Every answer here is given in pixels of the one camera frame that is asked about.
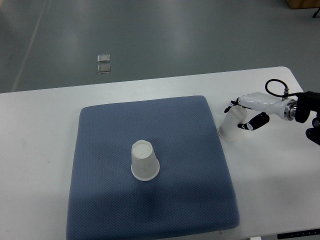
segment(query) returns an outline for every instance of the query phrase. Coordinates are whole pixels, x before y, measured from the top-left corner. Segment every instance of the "white paper cup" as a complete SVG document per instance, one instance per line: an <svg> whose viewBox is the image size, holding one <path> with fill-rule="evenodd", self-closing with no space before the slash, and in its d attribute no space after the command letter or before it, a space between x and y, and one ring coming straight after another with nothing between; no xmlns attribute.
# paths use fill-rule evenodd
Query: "white paper cup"
<svg viewBox="0 0 320 240"><path fill-rule="evenodd" d="M132 145L131 160L131 172L136 179L149 181L158 175L160 164L150 142L136 141Z"/></svg>
<svg viewBox="0 0 320 240"><path fill-rule="evenodd" d="M242 106L233 106L226 114L218 128L219 135L228 141L237 141L243 135L243 129L238 127L247 117L247 110Z"/></svg>

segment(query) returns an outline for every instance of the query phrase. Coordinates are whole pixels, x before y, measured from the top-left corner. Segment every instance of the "gray floor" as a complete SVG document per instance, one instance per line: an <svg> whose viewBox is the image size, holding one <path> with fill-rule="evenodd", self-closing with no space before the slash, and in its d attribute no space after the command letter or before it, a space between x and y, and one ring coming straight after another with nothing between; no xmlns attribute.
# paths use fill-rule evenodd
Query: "gray floor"
<svg viewBox="0 0 320 240"><path fill-rule="evenodd" d="M320 92L315 11L284 0L0 0L0 93L277 66ZM111 73L97 74L104 53Z"/></svg>

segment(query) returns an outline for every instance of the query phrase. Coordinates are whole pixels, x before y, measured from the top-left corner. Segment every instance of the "white table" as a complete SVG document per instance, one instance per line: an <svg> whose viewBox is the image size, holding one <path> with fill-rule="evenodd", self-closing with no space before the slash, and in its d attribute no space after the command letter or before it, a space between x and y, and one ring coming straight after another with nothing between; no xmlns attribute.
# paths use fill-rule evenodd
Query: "white table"
<svg viewBox="0 0 320 240"><path fill-rule="evenodd" d="M0 94L0 239L66 239L82 108L203 95L219 126L230 100L264 93L272 78L285 81L291 93L301 91L289 69L274 67ZM283 86L271 89L281 93ZM177 238L240 239L320 228L320 146L305 136L314 116L301 124L271 115L239 141L222 139L240 225L222 235Z"/></svg>

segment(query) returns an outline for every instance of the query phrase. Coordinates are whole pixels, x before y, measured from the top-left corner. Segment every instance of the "white robotic hand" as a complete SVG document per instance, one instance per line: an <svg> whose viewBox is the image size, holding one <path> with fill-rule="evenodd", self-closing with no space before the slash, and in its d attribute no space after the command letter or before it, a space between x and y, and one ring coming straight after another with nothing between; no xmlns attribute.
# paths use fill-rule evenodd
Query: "white robotic hand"
<svg viewBox="0 0 320 240"><path fill-rule="evenodd" d="M276 114L281 119L292 121L295 118L295 106L297 101L294 99L284 99L272 95L254 92L231 101L230 105L224 110L227 113L233 106L241 106L246 109L261 112L247 123L240 123L239 128L246 130L256 130L267 124L270 120L269 115Z"/></svg>
<svg viewBox="0 0 320 240"><path fill-rule="evenodd" d="M270 82L279 82L284 85L283 95L278 95L268 90ZM292 121L295 119L298 123L305 123L309 118L310 112L316 112L316 117L312 120L312 128L308 128L305 134L308 139L320 145L320 93L307 91L295 92L289 94L288 86L279 79L270 79L265 83L265 90L268 94L254 92L240 96L232 100L230 105L224 110L225 113L234 106L241 106L245 109L252 109L259 113L247 123L239 123L240 129L256 130L269 122L271 114L276 114L283 120ZM288 97L296 96L297 100Z"/></svg>

